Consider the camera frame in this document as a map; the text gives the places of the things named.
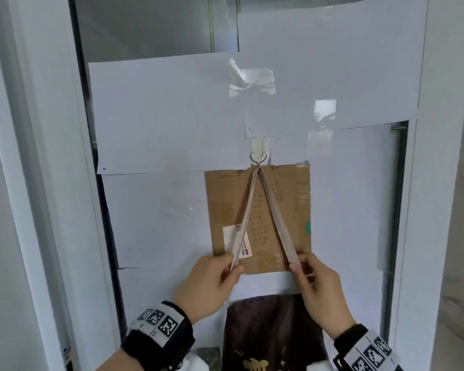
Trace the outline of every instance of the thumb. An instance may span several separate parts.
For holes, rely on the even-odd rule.
[[[234,267],[234,269],[232,269],[232,271],[225,278],[225,280],[222,281],[222,283],[220,284],[220,291],[225,296],[224,299],[227,299],[229,297],[230,292],[232,292],[233,287],[235,286],[235,284],[239,282],[239,278],[243,271],[244,271],[244,266],[241,264],[238,264],[237,266]]]
[[[311,284],[309,283],[308,278],[304,274],[302,268],[291,263],[289,264],[289,269],[291,270],[291,273],[294,276],[294,281],[300,292],[304,295],[307,292],[311,291]]]

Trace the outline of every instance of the dark brown fabric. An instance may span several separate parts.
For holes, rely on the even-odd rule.
[[[306,371],[328,359],[300,294],[237,301],[227,311],[223,371]]]

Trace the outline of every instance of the brown cardboard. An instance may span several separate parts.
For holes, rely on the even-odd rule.
[[[309,166],[266,166],[262,169],[277,200],[294,248],[297,251],[310,251]],[[242,222],[253,171],[254,168],[204,173],[213,255],[225,253],[223,227]],[[246,232],[253,256],[239,259],[239,263],[245,266],[245,273],[260,274],[288,270],[287,258],[260,177],[256,180]]]

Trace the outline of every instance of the metal hook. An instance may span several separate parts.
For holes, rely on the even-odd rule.
[[[256,168],[259,168],[260,164],[262,162],[264,162],[266,160],[266,158],[268,157],[268,154],[265,151],[263,151],[261,153],[261,157],[263,157],[263,154],[265,154],[265,158],[263,160],[259,161],[259,162],[253,159],[253,154],[252,153],[249,154],[249,158],[251,159],[252,162],[254,162],[256,164]]]

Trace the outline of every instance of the left hand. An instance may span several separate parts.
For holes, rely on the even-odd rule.
[[[177,288],[172,302],[186,313],[192,325],[216,313],[239,282],[244,266],[239,264],[230,271],[232,258],[231,254],[202,256]]]

